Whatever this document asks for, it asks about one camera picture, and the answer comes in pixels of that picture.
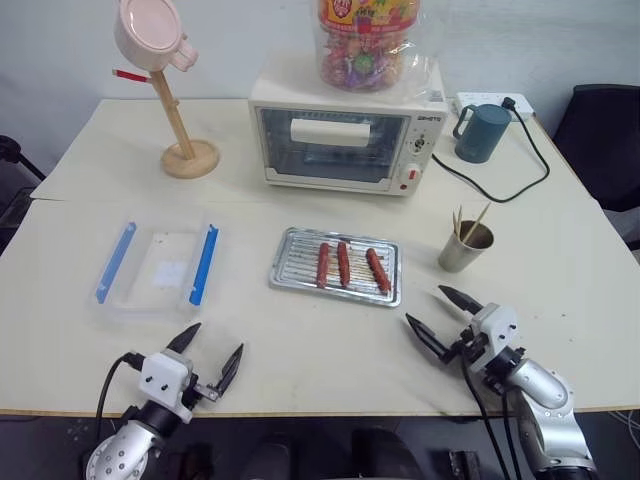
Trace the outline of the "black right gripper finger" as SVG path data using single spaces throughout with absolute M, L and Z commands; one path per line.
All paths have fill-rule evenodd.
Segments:
M 484 308 L 473 297 L 451 286 L 439 285 L 438 288 L 454 305 L 471 315 L 476 315 Z
M 409 313 L 405 314 L 405 318 L 418 340 L 423 345 L 425 345 L 443 364 L 449 364 L 454 358 L 459 355 L 459 349 L 456 344 L 452 344 L 450 347 L 446 347 L 421 321 L 419 321 Z

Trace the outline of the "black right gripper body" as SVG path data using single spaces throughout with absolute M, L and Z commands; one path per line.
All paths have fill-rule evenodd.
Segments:
M 491 328 L 472 324 L 452 344 L 455 355 L 466 360 L 472 371 L 483 371 L 494 358 Z

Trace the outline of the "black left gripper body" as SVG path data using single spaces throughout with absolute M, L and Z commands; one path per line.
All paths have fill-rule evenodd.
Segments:
M 187 386 L 182 392 L 182 404 L 187 408 L 194 408 L 199 401 L 208 400 L 215 403 L 221 396 L 220 385 L 222 378 L 216 383 L 206 385 L 199 382 L 199 376 L 192 374 Z

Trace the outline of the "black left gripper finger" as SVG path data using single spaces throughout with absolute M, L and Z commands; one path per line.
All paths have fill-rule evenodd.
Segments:
M 238 348 L 233 352 L 233 354 L 228 358 L 225 365 L 221 370 L 221 377 L 219 381 L 214 385 L 209 387 L 211 392 L 211 398 L 220 398 L 224 395 L 235 376 L 237 375 L 242 356 L 244 351 L 244 345 L 240 344 Z
M 168 345 L 166 346 L 166 349 L 176 354 L 183 354 L 187 350 L 191 342 L 193 341 L 194 337 L 197 335 L 201 326 L 202 326 L 201 322 L 197 322 L 190 325 L 184 331 L 182 331 L 177 336 L 175 336 L 168 343 Z

